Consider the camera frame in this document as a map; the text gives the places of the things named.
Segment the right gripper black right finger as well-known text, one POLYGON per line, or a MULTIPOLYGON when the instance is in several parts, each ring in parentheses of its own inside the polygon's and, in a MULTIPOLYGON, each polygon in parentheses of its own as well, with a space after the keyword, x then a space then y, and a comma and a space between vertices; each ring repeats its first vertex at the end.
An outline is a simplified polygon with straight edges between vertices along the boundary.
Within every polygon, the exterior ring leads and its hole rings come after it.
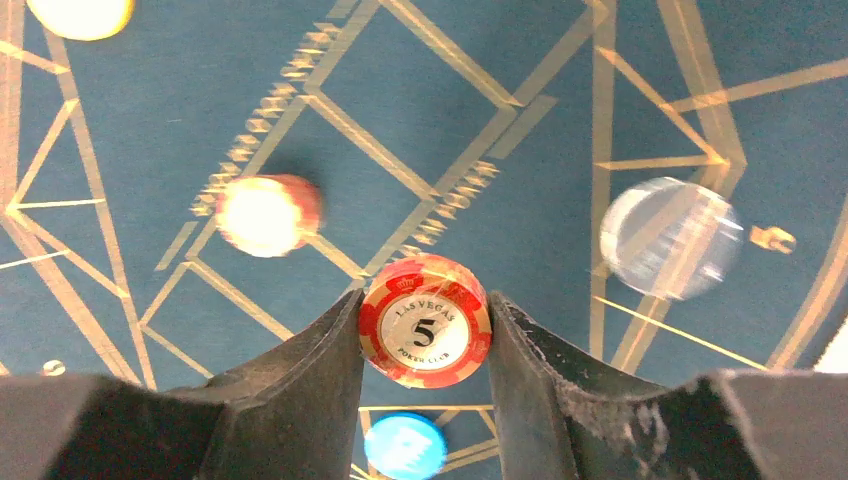
POLYGON ((718 369, 665 388, 488 297, 507 479, 843 479, 847 378, 718 369))

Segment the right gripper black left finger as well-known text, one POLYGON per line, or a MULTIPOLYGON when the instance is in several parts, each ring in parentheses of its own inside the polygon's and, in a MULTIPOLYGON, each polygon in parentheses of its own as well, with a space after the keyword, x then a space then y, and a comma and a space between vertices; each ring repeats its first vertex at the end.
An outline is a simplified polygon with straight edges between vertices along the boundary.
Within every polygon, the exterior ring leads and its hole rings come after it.
POLYGON ((105 375, 1 380, 5 479, 345 479, 364 361, 361 290, 198 387, 105 375))

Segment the blue small blind button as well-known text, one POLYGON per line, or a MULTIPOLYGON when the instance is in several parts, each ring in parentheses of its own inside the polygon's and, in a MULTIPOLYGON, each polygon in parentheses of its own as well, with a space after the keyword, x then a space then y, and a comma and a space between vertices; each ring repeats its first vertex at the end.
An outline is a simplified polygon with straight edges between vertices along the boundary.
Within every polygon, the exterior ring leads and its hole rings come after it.
POLYGON ((431 479, 447 463, 448 442, 434 421, 414 412, 381 417, 364 435, 370 465, 391 479, 431 479))

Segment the red five chip stack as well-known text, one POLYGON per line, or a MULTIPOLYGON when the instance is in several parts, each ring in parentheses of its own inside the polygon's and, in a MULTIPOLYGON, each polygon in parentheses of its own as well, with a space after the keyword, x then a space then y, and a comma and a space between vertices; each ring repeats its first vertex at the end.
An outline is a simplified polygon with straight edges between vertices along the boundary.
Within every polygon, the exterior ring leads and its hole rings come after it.
POLYGON ((375 369, 420 389, 470 377, 493 336, 481 282, 460 263, 434 254, 400 259, 380 271, 361 304, 358 331, 375 369))

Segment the clear dealer button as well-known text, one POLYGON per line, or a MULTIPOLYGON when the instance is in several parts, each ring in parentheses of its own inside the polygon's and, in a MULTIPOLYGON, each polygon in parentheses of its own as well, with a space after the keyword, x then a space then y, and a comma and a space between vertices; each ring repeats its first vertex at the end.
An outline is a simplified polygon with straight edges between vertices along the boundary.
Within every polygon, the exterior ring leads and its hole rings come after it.
POLYGON ((745 229, 730 202, 672 177, 641 182, 619 195, 599 232, 604 264, 622 283, 662 300, 682 301, 722 283, 745 229))

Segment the yellow big blind button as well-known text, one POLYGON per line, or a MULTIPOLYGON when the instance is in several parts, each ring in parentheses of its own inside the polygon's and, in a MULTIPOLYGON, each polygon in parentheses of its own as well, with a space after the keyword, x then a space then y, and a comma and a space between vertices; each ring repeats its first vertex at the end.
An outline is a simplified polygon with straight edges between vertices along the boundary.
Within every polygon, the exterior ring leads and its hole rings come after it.
POLYGON ((88 42, 121 32, 135 9, 133 0, 27 0, 26 5, 53 34, 88 42))

